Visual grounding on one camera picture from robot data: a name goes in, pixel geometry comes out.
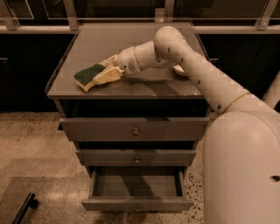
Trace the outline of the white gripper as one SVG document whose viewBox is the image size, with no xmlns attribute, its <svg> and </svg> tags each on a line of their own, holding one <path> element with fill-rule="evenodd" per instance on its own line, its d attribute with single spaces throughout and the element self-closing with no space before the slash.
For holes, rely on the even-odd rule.
<svg viewBox="0 0 280 224">
<path fill-rule="evenodd" d="M 105 59 L 100 62 L 100 65 L 103 65 L 106 69 L 93 78 L 95 85 L 118 81 L 123 76 L 123 73 L 131 76 L 141 72 L 141 68 L 137 63 L 134 46 L 122 50 L 119 55 L 115 54 Z"/>
</svg>

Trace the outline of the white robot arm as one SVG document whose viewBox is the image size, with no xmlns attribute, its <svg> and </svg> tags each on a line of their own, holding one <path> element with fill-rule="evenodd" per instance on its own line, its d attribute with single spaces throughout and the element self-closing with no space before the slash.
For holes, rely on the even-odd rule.
<svg viewBox="0 0 280 224">
<path fill-rule="evenodd" d="M 175 63 L 217 118 L 204 137 L 205 224 L 280 224 L 279 114 L 195 52 L 171 26 L 103 62 L 123 73 Z"/>
</svg>

